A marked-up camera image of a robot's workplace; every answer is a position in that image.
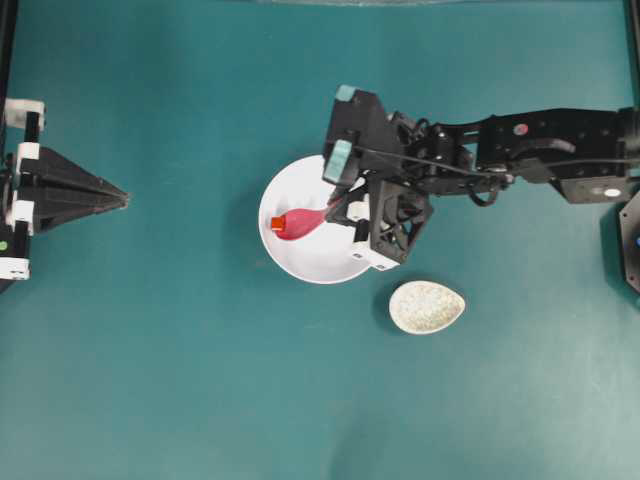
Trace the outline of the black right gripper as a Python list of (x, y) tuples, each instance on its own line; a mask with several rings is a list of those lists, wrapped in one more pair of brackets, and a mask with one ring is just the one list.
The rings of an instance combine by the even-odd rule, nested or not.
[(433, 213), (427, 197), (389, 180), (337, 186), (327, 207), (327, 223), (355, 229), (350, 256), (378, 271), (405, 263)]

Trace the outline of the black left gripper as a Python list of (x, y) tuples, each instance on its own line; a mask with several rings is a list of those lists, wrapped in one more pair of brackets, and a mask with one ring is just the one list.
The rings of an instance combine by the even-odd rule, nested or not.
[[(8, 98), (4, 103), (3, 127), (22, 129), (24, 139), (1, 168), (2, 294), (15, 282), (30, 278), (30, 245), (34, 233), (124, 209), (129, 204), (128, 193), (58, 152), (41, 147), (39, 137), (45, 126), (45, 112), (41, 101)], [(26, 189), (33, 185), (33, 176), (21, 171), (27, 160), (32, 160), (31, 173), (45, 181), (100, 194), (45, 193), (36, 201), (29, 200)]]

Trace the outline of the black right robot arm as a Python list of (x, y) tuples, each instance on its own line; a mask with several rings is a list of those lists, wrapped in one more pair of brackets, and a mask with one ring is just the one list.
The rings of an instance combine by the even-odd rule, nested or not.
[(294, 241), (322, 224), (350, 228), (355, 258), (404, 263), (430, 219), (432, 197), (492, 205), (515, 180), (552, 186), (571, 204), (626, 202), (639, 180), (639, 112), (557, 108), (463, 124), (388, 113), (361, 92), (335, 102), (322, 155), (331, 188), (320, 209), (273, 216)]

